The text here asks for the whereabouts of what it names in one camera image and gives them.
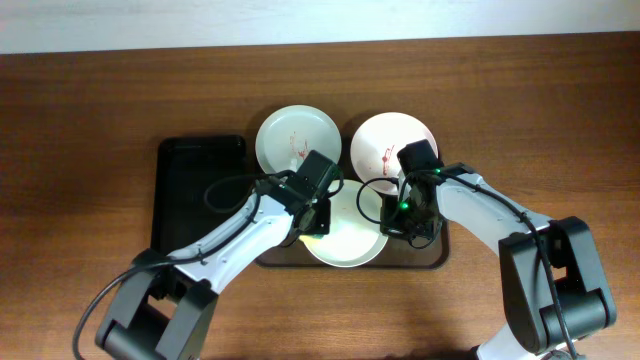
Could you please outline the yellow green sponge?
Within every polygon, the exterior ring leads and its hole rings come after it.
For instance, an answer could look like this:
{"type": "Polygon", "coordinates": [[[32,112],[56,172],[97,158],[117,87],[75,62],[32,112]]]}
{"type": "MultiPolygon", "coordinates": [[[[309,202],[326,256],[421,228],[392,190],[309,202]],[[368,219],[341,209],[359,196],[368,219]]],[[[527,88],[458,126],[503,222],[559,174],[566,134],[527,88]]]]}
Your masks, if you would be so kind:
{"type": "Polygon", "coordinates": [[[324,238],[323,234],[303,234],[299,237],[299,240],[304,244],[316,244],[324,238]]]}

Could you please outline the white plate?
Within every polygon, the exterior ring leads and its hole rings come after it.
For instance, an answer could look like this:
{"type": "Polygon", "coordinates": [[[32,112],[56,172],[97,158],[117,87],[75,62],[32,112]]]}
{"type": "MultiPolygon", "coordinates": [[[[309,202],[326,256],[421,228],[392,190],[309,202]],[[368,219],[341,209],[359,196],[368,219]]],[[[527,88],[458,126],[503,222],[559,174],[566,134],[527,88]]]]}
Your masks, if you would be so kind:
{"type": "Polygon", "coordinates": [[[378,224],[366,220],[358,211],[356,196],[362,184],[345,180],[342,189],[330,199],[330,232],[316,244],[304,244],[318,260],[334,267],[356,267],[374,259],[388,237],[378,224]]]}

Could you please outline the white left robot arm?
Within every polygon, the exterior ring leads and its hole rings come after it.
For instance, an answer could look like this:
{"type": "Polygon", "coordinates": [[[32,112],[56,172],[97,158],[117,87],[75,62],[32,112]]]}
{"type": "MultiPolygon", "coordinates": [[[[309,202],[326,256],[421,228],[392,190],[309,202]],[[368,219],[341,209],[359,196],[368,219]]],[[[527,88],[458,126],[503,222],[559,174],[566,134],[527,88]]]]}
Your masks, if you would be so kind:
{"type": "Polygon", "coordinates": [[[117,291],[95,336],[114,359],[197,359],[224,288],[264,252],[303,233],[326,234],[333,181],[344,175],[311,151],[295,171],[255,181],[237,212],[194,243],[147,249],[108,284],[117,291]]]}

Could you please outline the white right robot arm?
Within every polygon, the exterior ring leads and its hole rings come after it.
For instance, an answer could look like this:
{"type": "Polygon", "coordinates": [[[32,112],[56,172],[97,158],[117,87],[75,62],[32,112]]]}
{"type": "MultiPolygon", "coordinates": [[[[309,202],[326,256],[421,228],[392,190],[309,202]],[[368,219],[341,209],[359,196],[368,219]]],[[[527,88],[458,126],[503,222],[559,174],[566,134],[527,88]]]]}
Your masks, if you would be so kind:
{"type": "Polygon", "coordinates": [[[579,359],[577,341],[612,326],[617,309],[589,226],[554,220],[502,195],[469,166],[444,165],[426,140],[397,158],[398,195],[384,201],[381,229],[433,241],[455,222],[499,258],[506,325],[471,359],[579,359]]]}

